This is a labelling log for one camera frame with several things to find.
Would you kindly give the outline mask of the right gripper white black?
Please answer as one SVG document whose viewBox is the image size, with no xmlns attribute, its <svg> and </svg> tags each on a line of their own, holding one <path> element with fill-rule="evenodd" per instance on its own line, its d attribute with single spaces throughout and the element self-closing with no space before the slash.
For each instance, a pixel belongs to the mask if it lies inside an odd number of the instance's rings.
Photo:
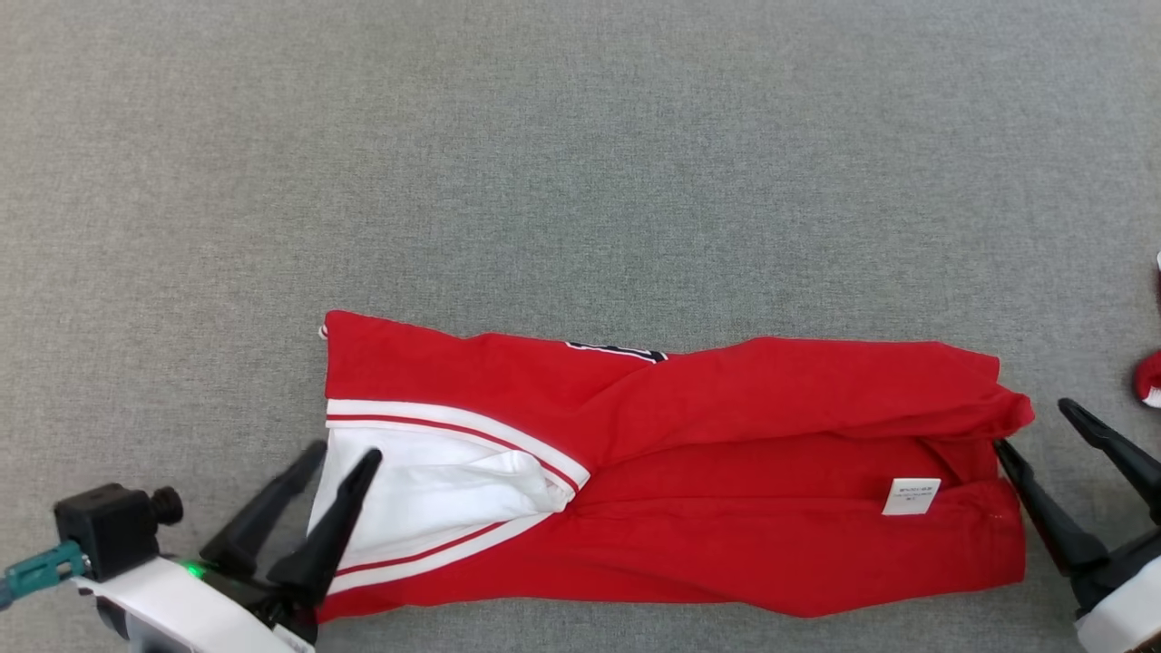
<svg viewBox="0 0 1161 653">
<path fill-rule="evenodd" d="M 1099 421 L 1073 399 L 1058 410 L 1086 443 L 1103 452 L 1160 525 L 1160 462 Z M 991 444 L 1000 466 L 1021 497 L 1029 521 L 1061 575 L 1073 577 L 1079 600 L 1079 645 L 1086 652 L 1158 652 L 1160 650 L 1160 532 L 1152 531 L 1108 554 L 1099 538 L 1050 496 L 1031 462 L 1007 439 Z"/>
</svg>

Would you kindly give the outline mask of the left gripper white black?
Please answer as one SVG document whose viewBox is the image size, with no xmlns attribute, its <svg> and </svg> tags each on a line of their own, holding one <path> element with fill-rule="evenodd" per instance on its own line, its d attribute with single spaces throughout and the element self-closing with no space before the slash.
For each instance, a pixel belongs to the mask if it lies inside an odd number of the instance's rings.
<svg viewBox="0 0 1161 653">
<path fill-rule="evenodd" d="M 250 498 L 200 548 L 200 560 L 225 573 L 253 575 L 258 554 L 290 502 L 307 490 L 327 454 L 327 443 L 307 450 Z M 295 603 L 320 605 L 336 579 L 365 505 L 382 452 L 369 449 L 337 485 L 327 512 L 297 550 L 279 559 L 267 579 Z M 108 600 L 125 613 L 130 652 L 313 652 L 289 629 L 267 627 L 253 613 L 195 576 L 188 565 L 156 558 L 108 581 L 75 579 L 79 590 Z"/>
</svg>

